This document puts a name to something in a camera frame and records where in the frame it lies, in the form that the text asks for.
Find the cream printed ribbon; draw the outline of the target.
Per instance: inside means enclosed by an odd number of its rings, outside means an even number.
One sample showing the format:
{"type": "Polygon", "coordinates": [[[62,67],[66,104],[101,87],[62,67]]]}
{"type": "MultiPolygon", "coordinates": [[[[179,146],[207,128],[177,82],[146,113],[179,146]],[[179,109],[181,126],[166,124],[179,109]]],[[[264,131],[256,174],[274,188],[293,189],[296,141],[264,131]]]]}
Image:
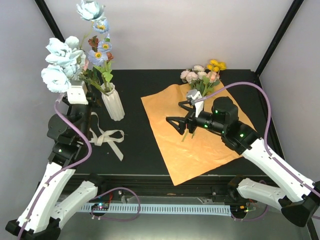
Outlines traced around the cream printed ribbon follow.
{"type": "Polygon", "coordinates": [[[119,129],[104,131],[100,128],[98,114],[96,112],[92,112],[91,116],[95,116],[97,118],[97,128],[100,132],[100,135],[97,136],[96,133],[90,127],[89,131],[91,132],[92,137],[89,140],[89,142],[98,147],[101,147],[104,143],[107,143],[111,147],[111,149],[113,150],[117,158],[122,162],[124,159],[124,154],[121,152],[121,150],[116,145],[116,143],[122,143],[124,141],[125,139],[124,131],[119,129]],[[112,137],[112,135],[115,133],[119,133],[121,137],[120,138],[112,137]]]}

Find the coral rose flower stem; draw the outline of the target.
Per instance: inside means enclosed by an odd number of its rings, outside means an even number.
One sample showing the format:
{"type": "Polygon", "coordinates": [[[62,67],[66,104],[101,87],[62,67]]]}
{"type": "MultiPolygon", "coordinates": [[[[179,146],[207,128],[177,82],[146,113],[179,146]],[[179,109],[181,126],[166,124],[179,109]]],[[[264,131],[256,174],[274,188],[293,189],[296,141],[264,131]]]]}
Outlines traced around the coral rose flower stem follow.
{"type": "Polygon", "coordinates": [[[88,40],[91,50],[88,52],[88,60],[92,64],[92,70],[87,70],[88,76],[91,79],[91,84],[97,87],[102,93],[107,93],[110,90],[106,84],[110,83],[112,75],[112,60],[114,59],[111,53],[112,44],[110,35],[107,34],[102,40],[95,35],[88,40]]]}

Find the orange wrapping paper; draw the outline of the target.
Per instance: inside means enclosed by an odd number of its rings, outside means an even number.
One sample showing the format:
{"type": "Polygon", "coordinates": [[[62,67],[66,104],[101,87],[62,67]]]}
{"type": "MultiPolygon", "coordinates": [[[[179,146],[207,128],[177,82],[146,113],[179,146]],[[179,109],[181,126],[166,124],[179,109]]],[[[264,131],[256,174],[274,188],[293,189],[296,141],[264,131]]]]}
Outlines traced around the orange wrapping paper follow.
{"type": "Polygon", "coordinates": [[[225,146],[220,136],[198,127],[194,134],[183,137],[166,121],[166,117],[184,117],[187,114],[178,103],[186,100],[190,89],[188,84],[173,84],[141,98],[175,186],[240,158],[239,154],[225,146]]]}

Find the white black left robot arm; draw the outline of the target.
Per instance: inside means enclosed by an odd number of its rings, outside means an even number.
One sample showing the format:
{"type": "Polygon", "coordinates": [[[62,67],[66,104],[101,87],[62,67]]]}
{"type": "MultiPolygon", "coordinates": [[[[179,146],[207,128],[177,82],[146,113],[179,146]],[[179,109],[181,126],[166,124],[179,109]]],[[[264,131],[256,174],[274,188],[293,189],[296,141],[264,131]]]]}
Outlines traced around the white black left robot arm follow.
{"type": "Polygon", "coordinates": [[[96,95],[89,91],[87,104],[72,103],[62,94],[55,101],[68,105],[66,114],[58,110],[48,122],[47,136],[54,140],[52,152],[42,180],[23,213],[10,220],[5,229],[19,240],[56,240],[63,227],[91,198],[103,199],[108,192],[97,175],[83,181],[66,199],[58,199],[79,165],[92,154],[89,142],[92,109],[99,105],[96,95]]]}

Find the pastel artificial flower bunch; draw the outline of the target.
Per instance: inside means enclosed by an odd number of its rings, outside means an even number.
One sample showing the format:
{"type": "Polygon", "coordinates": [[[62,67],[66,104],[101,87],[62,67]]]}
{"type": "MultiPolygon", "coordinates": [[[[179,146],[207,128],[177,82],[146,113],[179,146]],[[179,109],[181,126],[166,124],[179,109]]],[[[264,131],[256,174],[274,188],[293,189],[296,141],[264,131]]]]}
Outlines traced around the pastel artificial flower bunch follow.
{"type": "Polygon", "coordinates": [[[220,84],[220,72],[227,69],[225,62],[211,59],[206,67],[194,65],[193,68],[181,72],[180,79],[188,83],[190,88],[200,92],[202,97],[214,92],[215,87],[220,84]]]}

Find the light blue peony stem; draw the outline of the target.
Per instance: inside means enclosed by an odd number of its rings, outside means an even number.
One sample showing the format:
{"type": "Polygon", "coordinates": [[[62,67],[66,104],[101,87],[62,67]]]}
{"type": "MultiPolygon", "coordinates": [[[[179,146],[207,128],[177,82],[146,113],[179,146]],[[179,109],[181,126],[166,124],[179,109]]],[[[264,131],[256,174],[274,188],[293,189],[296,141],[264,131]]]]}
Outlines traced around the light blue peony stem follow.
{"type": "MultiPolygon", "coordinates": [[[[76,11],[81,19],[91,23],[105,17],[105,6],[96,0],[82,0],[76,5],[76,11]]],[[[70,81],[84,81],[83,66],[87,55],[82,48],[83,42],[76,36],[69,36],[65,41],[51,37],[45,47],[49,54],[45,61],[48,66],[41,71],[42,81],[53,93],[65,93],[70,88],[70,81]]]]}

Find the white ribbed vase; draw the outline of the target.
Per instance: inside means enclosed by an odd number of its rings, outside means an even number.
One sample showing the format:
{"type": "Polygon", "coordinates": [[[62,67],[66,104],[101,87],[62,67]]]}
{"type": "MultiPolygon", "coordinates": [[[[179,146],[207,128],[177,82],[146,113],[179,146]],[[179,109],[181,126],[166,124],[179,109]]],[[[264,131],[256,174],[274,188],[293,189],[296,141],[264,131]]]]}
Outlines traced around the white ribbed vase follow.
{"type": "Polygon", "coordinates": [[[121,121],[125,116],[125,111],[115,85],[112,82],[106,84],[108,92],[102,92],[102,101],[109,113],[109,116],[114,121],[121,121]]]}

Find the blue poppy flower stem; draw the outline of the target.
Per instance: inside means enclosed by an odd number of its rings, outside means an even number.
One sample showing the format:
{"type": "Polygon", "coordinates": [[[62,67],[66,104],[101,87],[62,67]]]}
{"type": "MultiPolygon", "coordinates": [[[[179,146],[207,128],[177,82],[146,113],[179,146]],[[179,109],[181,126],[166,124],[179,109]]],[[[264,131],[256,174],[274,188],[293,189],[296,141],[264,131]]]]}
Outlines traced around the blue poppy flower stem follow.
{"type": "Polygon", "coordinates": [[[114,56],[111,53],[109,22],[106,18],[94,21],[92,29],[100,35],[95,34],[88,39],[91,49],[87,58],[92,69],[86,71],[86,76],[89,83],[105,95],[112,90],[111,80],[113,78],[111,64],[114,56]]]}

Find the pink rose flower stem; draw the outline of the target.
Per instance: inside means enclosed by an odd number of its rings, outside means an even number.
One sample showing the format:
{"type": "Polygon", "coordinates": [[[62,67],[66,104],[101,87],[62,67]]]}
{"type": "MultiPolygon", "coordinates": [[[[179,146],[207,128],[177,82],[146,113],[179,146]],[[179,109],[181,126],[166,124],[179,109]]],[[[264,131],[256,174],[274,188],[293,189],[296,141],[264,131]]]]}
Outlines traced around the pink rose flower stem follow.
{"type": "Polygon", "coordinates": [[[89,63],[90,63],[90,61],[86,58],[85,61],[84,61],[83,68],[82,68],[82,72],[83,73],[85,73],[87,71],[89,63]]]}

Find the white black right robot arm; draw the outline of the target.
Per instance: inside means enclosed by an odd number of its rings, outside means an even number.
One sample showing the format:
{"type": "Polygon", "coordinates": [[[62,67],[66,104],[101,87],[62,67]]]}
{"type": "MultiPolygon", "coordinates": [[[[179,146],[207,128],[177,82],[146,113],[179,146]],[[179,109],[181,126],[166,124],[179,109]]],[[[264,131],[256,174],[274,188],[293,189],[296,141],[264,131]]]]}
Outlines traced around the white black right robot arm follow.
{"type": "Polygon", "coordinates": [[[320,184],[305,177],[275,153],[266,141],[249,125],[241,122],[238,107],[229,97],[213,101],[211,112],[204,111],[203,103],[192,99],[179,102],[186,116],[168,116],[166,121],[180,135],[186,130],[194,133],[205,129],[221,137],[230,150],[260,168],[276,187],[237,177],[228,187],[228,198],[234,202],[252,199],[279,210],[292,224],[304,227],[320,206],[320,184]]]}

